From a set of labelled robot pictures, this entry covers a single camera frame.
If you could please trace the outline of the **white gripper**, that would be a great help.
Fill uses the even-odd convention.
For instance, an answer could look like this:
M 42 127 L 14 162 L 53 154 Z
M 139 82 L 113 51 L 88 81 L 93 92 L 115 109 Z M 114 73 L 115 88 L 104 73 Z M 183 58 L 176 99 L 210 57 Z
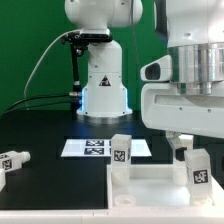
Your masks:
M 141 116 L 147 128 L 167 131 L 173 162 L 182 162 L 186 147 L 181 133 L 224 139 L 224 82 L 214 83 L 211 95 L 192 96 L 179 94 L 171 83 L 147 83 Z

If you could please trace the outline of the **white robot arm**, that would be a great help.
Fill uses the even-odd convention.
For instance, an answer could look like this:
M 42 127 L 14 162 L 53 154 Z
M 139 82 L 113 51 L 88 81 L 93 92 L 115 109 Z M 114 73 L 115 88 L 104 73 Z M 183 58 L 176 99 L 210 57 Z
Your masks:
M 78 27 L 75 52 L 89 51 L 80 119 L 109 123 L 131 113 L 109 29 L 138 22 L 142 11 L 141 0 L 65 0 Z M 224 139 L 224 0 L 154 0 L 154 12 L 168 54 L 141 69 L 143 123 L 164 130 L 172 146 L 184 133 Z

